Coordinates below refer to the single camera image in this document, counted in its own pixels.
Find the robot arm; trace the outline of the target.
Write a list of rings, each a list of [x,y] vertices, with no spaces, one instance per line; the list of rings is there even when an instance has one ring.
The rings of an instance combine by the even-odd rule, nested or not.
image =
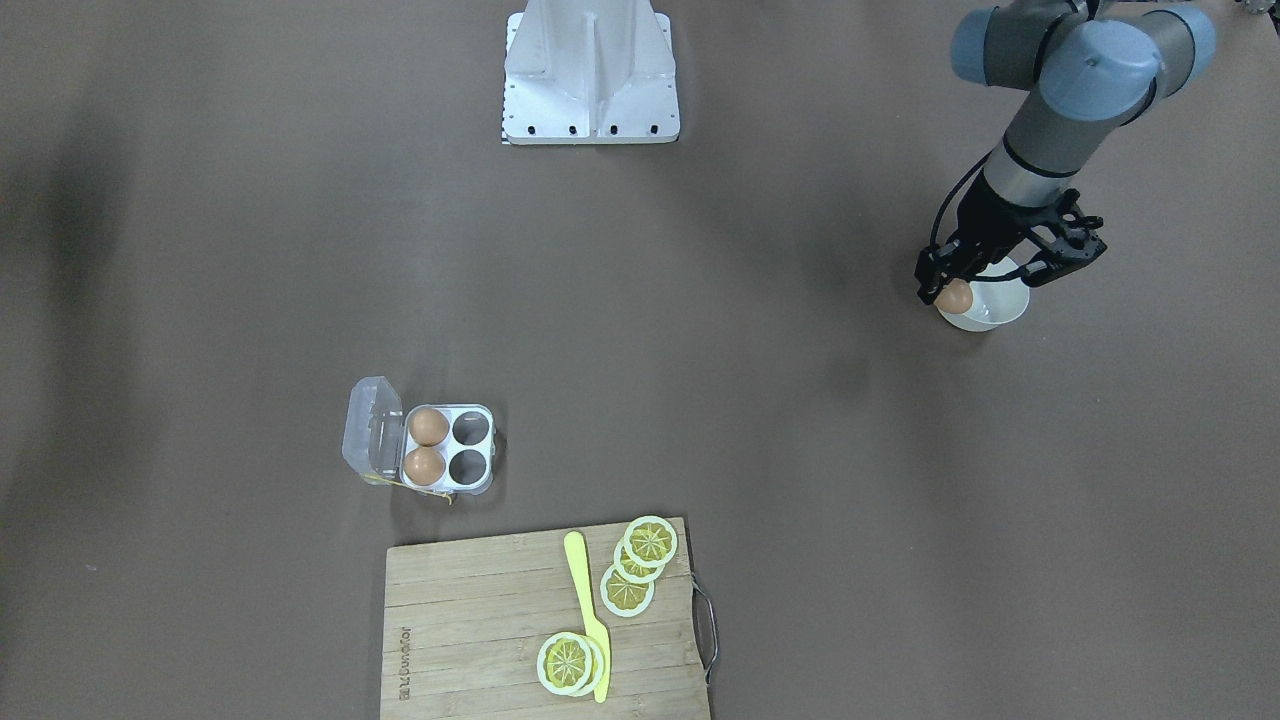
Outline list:
[[[954,73],[1025,94],[998,142],[952,187],[948,237],[916,258],[918,299],[955,282],[986,283],[1021,243],[1036,254],[1004,274],[1028,287],[1069,275],[1106,252],[1103,222],[1073,187],[1103,141],[1201,77],[1217,51],[1210,15],[1174,3],[1111,18],[1103,1],[1012,1],[968,13],[951,44]]]

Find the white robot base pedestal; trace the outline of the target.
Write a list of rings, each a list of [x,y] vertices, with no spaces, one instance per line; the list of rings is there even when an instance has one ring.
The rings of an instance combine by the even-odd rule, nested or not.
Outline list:
[[[652,3],[530,1],[504,38],[504,143],[678,140],[672,22]]]

